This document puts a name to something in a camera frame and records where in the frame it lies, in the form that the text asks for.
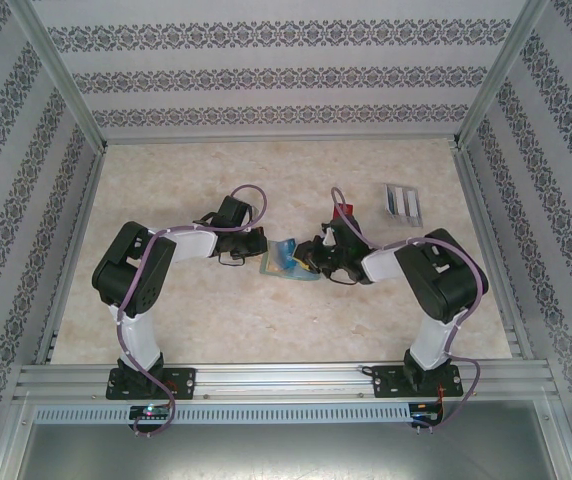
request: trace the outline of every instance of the marble floor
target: marble floor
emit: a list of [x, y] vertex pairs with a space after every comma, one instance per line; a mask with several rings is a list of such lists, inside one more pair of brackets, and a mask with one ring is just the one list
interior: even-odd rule
[[[373, 241], [446, 228], [482, 264], [446, 140], [200, 143], [111, 146], [64, 312], [53, 363], [112, 364], [115, 325], [91, 275], [120, 227], [182, 225], [217, 210], [242, 183], [266, 191], [262, 225], [270, 240], [312, 239], [332, 215], [330, 188], [354, 204]], [[384, 183], [416, 186], [423, 228], [398, 227], [384, 211]], [[260, 206], [252, 191], [242, 200]], [[169, 270], [154, 307], [167, 362], [331, 362], [400, 360], [422, 311], [405, 279], [351, 287], [259, 274], [194, 259]], [[454, 352], [507, 358], [510, 350], [492, 292], [459, 333]]]

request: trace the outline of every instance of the patterned wallpaper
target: patterned wallpaper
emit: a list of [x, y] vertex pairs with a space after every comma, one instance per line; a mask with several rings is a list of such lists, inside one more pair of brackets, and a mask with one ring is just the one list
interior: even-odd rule
[[95, 155], [0, 1], [0, 428], [32, 363]]
[[531, 342], [572, 426], [572, 0], [552, 1], [468, 145]]
[[456, 133], [523, 4], [34, 2], [109, 140]]

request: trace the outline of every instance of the purple cable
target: purple cable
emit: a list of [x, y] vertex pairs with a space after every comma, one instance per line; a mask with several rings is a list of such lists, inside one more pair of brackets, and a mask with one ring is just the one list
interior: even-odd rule
[[[157, 380], [153, 375], [148, 373], [148, 371], [144, 367], [142, 367], [142, 365], [137, 360], [135, 360], [135, 357], [133, 357], [130, 354], [128, 347], [126, 346], [126, 341], [124, 340], [124, 334], [122, 332], [122, 319], [124, 318], [124, 310], [126, 309], [128, 302], [130, 302], [131, 298], [133, 298], [133, 294], [135, 293], [135, 290], [137, 289], [137, 284], [139, 283], [139, 279], [141, 278], [142, 272], [144, 271], [144, 266], [146, 265], [146, 262], [148, 261], [148, 257], [150, 256], [150, 252], [153, 248], [153, 245], [155, 244], [155, 242], [157, 241], [157, 239], [159, 237], [161, 237], [163, 235], [167, 235], [169, 233], [181, 232], [181, 231], [186, 231], [186, 230], [203, 230], [203, 231], [207, 231], [207, 232], [240, 232], [242, 230], [246, 230], [247, 228], [252, 228], [259, 223], [259, 221], [264, 216], [264, 213], [266, 213], [266, 208], [268, 207], [268, 199], [266, 198], [266, 192], [264, 192], [264, 190], [262, 190], [257, 185], [252, 185], [252, 184], [247, 183], [244, 185], [240, 185], [235, 190], [233, 190], [231, 193], [231, 196], [234, 197], [237, 192], [239, 192], [240, 190], [243, 190], [244, 188], [252, 188], [254, 190], [257, 190], [262, 196], [262, 201], [264, 202], [264, 204], [262, 206], [261, 211], [259, 212], [259, 215], [257, 215], [257, 218], [255, 218], [255, 220], [252, 220], [251, 222], [247, 223], [246, 225], [242, 225], [241, 227], [223, 228], [223, 227], [207, 227], [207, 226], [203, 226], [203, 225], [181, 225], [181, 226], [177, 226], [177, 227], [165, 228], [163, 230], [156, 232], [151, 237], [151, 239], [149, 240], [148, 245], [146, 245], [146, 249], [144, 250], [144, 254], [141, 257], [141, 260], [139, 262], [139, 266], [137, 267], [137, 271], [135, 272], [135, 277], [133, 278], [133, 281], [131, 282], [130, 287], [128, 287], [128, 291], [126, 292], [126, 296], [124, 297], [124, 300], [122, 301], [121, 305], [119, 306], [119, 308], [117, 310], [117, 340], [119, 341], [119, 345], [121, 346], [124, 354], [126, 355], [126, 358], [128, 358], [128, 360], [130, 360], [130, 362], [133, 364], [133, 366], [141, 374], [143, 374], [151, 382], [153, 382], [155, 385], [157, 385], [159, 388], [161, 388], [162, 391], [166, 395], [168, 395], [168, 400], [169, 400], [170, 409], [171, 409], [171, 412], [168, 415], [168, 419], [159, 428], [157, 428], [156, 430], [154, 430], [152, 432], [147, 433], [146, 436], [149, 438], [154, 436], [154, 435], [158, 435], [158, 434], [162, 433], [164, 430], [166, 430], [170, 426], [171, 422], [175, 418], [175, 411], [176, 411], [175, 397], [173, 396], [173, 393], [170, 391], [170, 389], [166, 385], [164, 385], [162, 382]], [[143, 417], [136, 418], [135, 422], [133, 423], [133, 430], [135, 431], [135, 435], [137, 435], [137, 436], [142, 434], [142, 432], [140, 432], [137, 429], [137, 424], [139, 423], [139, 421], [142, 418]]]
[[[477, 266], [475, 265], [473, 260], [466, 253], [464, 253], [462, 250], [460, 250], [457, 247], [454, 247], [450, 243], [444, 242], [443, 240], [438, 240], [436, 238], [426, 238], [426, 237], [409, 238], [408, 240], [402, 240], [399, 242], [391, 243], [391, 244], [386, 245], [384, 247], [380, 247], [376, 243], [373, 243], [370, 240], [368, 240], [366, 237], [364, 237], [364, 235], [357, 228], [355, 228], [355, 226], [351, 222], [348, 221], [348, 218], [346, 217], [346, 214], [344, 213], [344, 208], [343, 208], [343, 206], [346, 205], [346, 198], [344, 197], [344, 194], [342, 193], [342, 191], [337, 187], [333, 187], [330, 189], [330, 195], [333, 198], [333, 203], [335, 205], [335, 208], [337, 209], [339, 216], [342, 218], [342, 220], [344, 220], [344, 223], [346, 223], [348, 228], [350, 228], [353, 231], [353, 233], [355, 235], [357, 235], [357, 237], [362, 242], [364, 242], [366, 245], [368, 245], [370, 248], [373, 248], [375, 250], [380, 250], [380, 249], [388, 250], [390, 248], [400, 248], [400, 247], [403, 247], [404, 245], [410, 245], [410, 244], [414, 244], [414, 243], [429, 243], [431, 245], [436, 245], [438, 247], [445, 248], [446, 250], [450, 250], [455, 255], [457, 255], [459, 258], [461, 258], [463, 260], [463, 262], [468, 266], [468, 268], [470, 268], [470, 271], [473, 274], [473, 277], [475, 278], [475, 285], [477, 287], [477, 294], [475, 296], [475, 301], [473, 302], [471, 307], [468, 309], [468, 311], [457, 320], [457, 323], [455, 324], [454, 328], [451, 330], [450, 334], [448, 335], [448, 338], [446, 339], [446, 345], [444, 346], [444, 351], [446, 352], [446, 355], [448, 355], [451, 359], [453, 359], [455, 361], [472, 363], [475, 366], [475, 372], [476, 373], [475, 373], [475, 378], [473, 379], [473, 383], [471, 384], [470, 388], [466, 392], [466, 395], [464, 395], [464, 398], [462, 398], [462, 401], [459, 403], [459, 406], [455, 409], [455, 411], [452, 414], [450, 414], [443, 422], [441, 422], [435, 428], [446, 425], [454, 417], [459, 415], [462, 407], [464, 406], [464, 404], [468, 401], [468, 399], [471, 397], [471, 395], [475, 391], [475, 388], [477, 387], [477, 384], [479, 383], [479, 378], [480, 378], [481, 372], [482, 372], [481, 365], [479, 364], [479, 362], [477, 360], [475, 360], [473, 358], [458, 357], [458, 356], [452, 355], [450, 353], [450, 347], [453, 344], [453, 341], [455, 340], [455, 336], [457, 335], [457, 332], [461, 328], [462, 323], [464, 323], [464, 320], [466, 320], [468, 317], [471, 316], [471, 314], [477, 309], [477, 307], [479, 306], [479, 304], [482, 301], [482, 295], [484, 294], [484, 284], [482, 282], [482, 277], [479, 274], [479, 270], [477, 270]], [[339, 198], [341, 198], [341, 201], [342, 201], [341, 205], [337, 201], [336, 195], [338, 195]], [[428, 426], [428, 424], [426, 424], [425, 422], [422, 422], [421, 420], [413, 420], [413, 421], [415, 423], [419, 423], [420, 425], [424, 424], [424, 426]]]

